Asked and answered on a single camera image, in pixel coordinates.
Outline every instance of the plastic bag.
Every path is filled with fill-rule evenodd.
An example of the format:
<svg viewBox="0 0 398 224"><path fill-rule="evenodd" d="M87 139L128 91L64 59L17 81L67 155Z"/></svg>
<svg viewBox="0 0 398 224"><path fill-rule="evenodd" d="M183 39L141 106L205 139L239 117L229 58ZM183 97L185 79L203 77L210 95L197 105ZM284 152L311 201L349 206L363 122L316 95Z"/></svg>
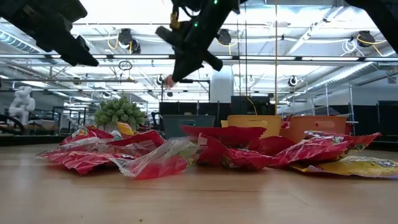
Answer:
<svg viewBox="0 0 398 224"><path fill-rule="evenodd" d="M112 139L113 135L103 131L95 126L87 126L87 129L95 133L95 136L100 139Z"/></svg>
<svg viewBox="0 0 398 224"><path fill-rule="evenodd" d="M127 146L132 143L139 143L144 141L152 141L155 147L159 147L163 145L164 138L156 132L156 131L148 131L145 133L137 134L127 139L119 140L119 141L111 141L109 144L114 146Z"/></svg>
<svg viewBox="0 0 398 224"><path fill-rule="evenodd" d="M291 140L282 136L270 136L263 139L256 139L250 143L248 149L259 152L262 155L274 156L283 150L294 145Z"/></svg>
<svg viewBox="0 0 398 224"><path fill-rule="evenodd" d="M361 177L398 178L398 162L363 156L349 156L340 161L318 165L291 165L294 169L308 173L330 173L357 175Z"/></svg>
<svg viewBox="0 0 398 224"><path fill-rule="evenodd" d="M339 137L343 138L343 141L350 141L350 144L347 146L347 150L340 155L340 159L353 155L357 152L362 151L366 147L368 147L373 140L379 137L380 133L374 133L365 136L350 136L346 134L339 134L339 133L331 133L331 132L324 132L324 131L306 131L305 134L307 135L306 138L312 137Z"/></svg>
<svg viewBox="0 0 398 224"><path fill-rule="evenodd" d="M64 140L62 140L60 145L92 137L96 137L96 134L90 131L87 127L82 127L79 130L75 131L73 134L66 137Z"/></svg>
<svg viewBox="0 0 398 224"><path fill-rule="evenodd" d="M245 148L252 141L257 140L267 130L265 128L239 128L230 126L227 128L198 128L181 125L182 131L198 137L200 133L219 140L222 144L231 148Z"/></svg>
<svg viewBox="0 0 398 224"><path fill-rule="evenodd" d="M261 170L270 163L272 159L256 151L247 149L231 149L224 146L216 139L203 135L206 144L201 144L201 150L197 163L210 164L213 166L224 166L239 170Z"/></svg>
<svg viewBox="0 0 398 224"><path fill-rule="evenodd" d="M79 174L87 174L88 171L101 164L113 163L111 162L111 158L124 160L134 159L134 157L125 154L81 151L58 151L42 153L40 156L57 164L64 165L68 169L75 169Z"/></svg>
<svg viewBox="0 0 398 224"><path fill-rule="evenodd" d="M136 160L111 158L120 171L135 179L152 179L177 174L194 161L198 145L190 138L166 141L156 150Z"/></svg>
<svg viewBox="0 0 398 224"><path fill-rule="evenodd" d="M270 166L284 166L295 161L335 161L351 141L341 137L315 137L304 140L276 154Z"/></svg>

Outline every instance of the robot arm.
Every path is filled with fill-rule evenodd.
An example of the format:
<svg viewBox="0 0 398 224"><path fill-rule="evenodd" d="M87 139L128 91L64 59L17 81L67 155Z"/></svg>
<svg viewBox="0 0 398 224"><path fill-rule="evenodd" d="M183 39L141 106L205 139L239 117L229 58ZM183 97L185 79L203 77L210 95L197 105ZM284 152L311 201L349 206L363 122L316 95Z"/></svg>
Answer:
<svg viewBox="0 0 398 224"><path fill-rule="evenodd" d="M158 27L156 34L172 45L175 52L175 65L172 80L179 82L190 73L203 67L203 61L215 70L223 67L222 60L207 49L231 11L239 14L239 5L246 0L172 0L174 7L170 28ZM178 21L178 9L186 7L200 11L198 16L190 16L190 21Z"/></svg>

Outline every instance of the ceiling light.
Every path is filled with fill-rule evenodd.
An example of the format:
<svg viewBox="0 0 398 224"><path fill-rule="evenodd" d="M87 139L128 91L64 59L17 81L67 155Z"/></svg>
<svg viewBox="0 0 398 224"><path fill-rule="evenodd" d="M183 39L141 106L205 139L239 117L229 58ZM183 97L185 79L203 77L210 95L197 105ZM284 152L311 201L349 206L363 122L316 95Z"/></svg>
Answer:
<svg viewBox="0 0 398 224"><path fill-rule="evenodd" d="M231 60L232 59L232 56L216 56L216 57L221 60Z"/></svg>
<svg viewBox="0 0 398 224"><path fill-rule="evenodd" d="M32 85L32 86L37 86L37 87L49 87L47 84L42 83L42 82L36 82L36 81L22 81L22 83L28 84L28 85Z"/></svg>
<svg viewBox="0 0 398 224"><path fill-rule="evenodd" d="M398 58L387 58L387 57L373 57L366 58L365 61L373 61L373 62L398 62Z"/></svg>
<svg viewBox="0 0 398 224"><path fill-rule="evenodd" d="M303 57L302 60L316 61L356 61L359 57Z"/></svg>
<svg viewBox="0 0 398 224"><path fill-rule="evenodd" d="M49 91L79 91L75 89L49 89Z"/></svg>
<svg viewBox="0 0 398 224"><path fill-rule="evenodd" d="M88 97L74 96L74 98L76 100L81 100L81 101L94 101L93 99L88 98Z"/></svg>
<svg viewBox="0 0 398 224"><path fill-rule="evenodd" d="M275 56L240 56L239 57L241 60L275 60ZM278 60L295 60L295 57L278 57Z"/></svg>
<svg viewBox="0 0 398 224"><path fill-rule="evenodd" d="M165 59L168 55L113 55L113 58L122 59Z"/></svg>
<svg viewBox="0 0 398 224"><path fill-rule="evenodd" d="M59 95L59 96L69 97L68 95L66 95L64 93L60 93L60 92L57 92L57 91L55 91L54 93Z"/></svg>
<svg viewBox="0 0 398 224"><path fill-rule="evenodd" d="M45 58L44 55L39 55L39 54L1 54L0 58L8 58L8 59L13 59L13 58Z"/></svg>

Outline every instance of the table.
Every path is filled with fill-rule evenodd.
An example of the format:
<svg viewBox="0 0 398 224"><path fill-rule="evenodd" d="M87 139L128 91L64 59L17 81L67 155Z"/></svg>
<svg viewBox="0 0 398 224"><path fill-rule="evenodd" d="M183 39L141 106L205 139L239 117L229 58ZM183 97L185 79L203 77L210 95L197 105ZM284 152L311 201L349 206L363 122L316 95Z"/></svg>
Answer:
<svg viewBox="0 0 398 224"><path fill-rule="evenodd" d="M79 176L34 156L56 145L0 147L0 223L396 223L398 180L191 167L134 181ZM398 153L362 154L398 161Z"/></svg>

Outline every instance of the ceiling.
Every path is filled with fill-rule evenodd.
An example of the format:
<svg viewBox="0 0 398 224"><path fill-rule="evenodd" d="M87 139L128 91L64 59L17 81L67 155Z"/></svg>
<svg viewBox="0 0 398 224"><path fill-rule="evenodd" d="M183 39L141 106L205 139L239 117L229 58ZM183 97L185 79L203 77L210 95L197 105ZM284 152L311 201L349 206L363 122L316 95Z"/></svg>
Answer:
<svg viewBox="0 0 398 224"><path fill-rule="evenodd" d="M334 4L336 1L285 1L284 5L278 6L278 13L275 16L275 7L270 2L273 1L264 4L264 1L249 0L246 8L241 6L240 15L231 13L222 27L229 29L232 37L231 46L222 46L215 40L210 45L209 51L214 55L275 55L277 48L279 56L361 57L362 55L371 55L380 57L373 47L363 48L349 42L351 37L356 38L361 30L369 30L375 39L381 42L385 40L363 10L355 7L339 7ZM71 33L84 37L91 53L128 54L127 49L116 46L116 38L120 29L130 28L133 37L141 45L142 55L173 54L171 46L154 34L158 26L168 26L172 8L169 0L113 0L111 2L81 0L81 3L88 11L88 16L74 23ZM187 19L188 17L181 11L180 20ZM275 19L278 20L277 29L275 28ZM34 40L3 20L0 24L0 34L4 32L22 41L38 53L43 53L35 46ZM390 46L388 42L384 41L377 44L377 48L385 50ZM0 41L0 53L28 54L26 49L13 47L5 40ZM89 80L103 80L103 82L87 82L82 85L70 82L47 83L48 88L57 86L57 88L70 89L118 90L115 94L119 94L123 90L142 90L142 92L134 92L134 94L148 101L152 105L152 110L156 110L157 102L161 99L158 92L161 87L156 84L156 79L160 74L165 77L172 73L174 60L131 59L129 61L133 68L130 71L120 70L118 66L120 61L122 60L99 60L99 67L70 67L63 62L51 64L37 59L14 58L0 59L0 69L17 67L18 72L23 72L23 74L18 74L18 77L25 78L54 78L54 74L56 74L55 78L58 79L80 77ZM245 60L235 60L225 63L227 66L231 66L234 75L235 90L237 91L235 94L238 94L238 83L240 83L240 89L246 89L246 71L250 80L247 86L249 90L272 91L275 88L274 62L262 63L260 61L246 64ZM306 91L306 86L345 66L347 65L344 63L331 61L281 63L277 66L277 89L278 91ZM209 80L213 74L213 69L204 64L204 68L193 72L189 78ZM287 85L287 80L292 75L300 80L295 88ZM9 78L14 76L17 76L15 72L8 73ZM137 83L108 82L109 80L125 80L127 78L137 80ZM175 90L173 97L165 95L165 100L208 100L209 86L207 83L179 83L173 90ZM87 94L86 96L101 97L97 94ZM286 98L286 96L286 94L281 94L279 97ZM306 94L302 94L300 97L307 98Z"/></svg>

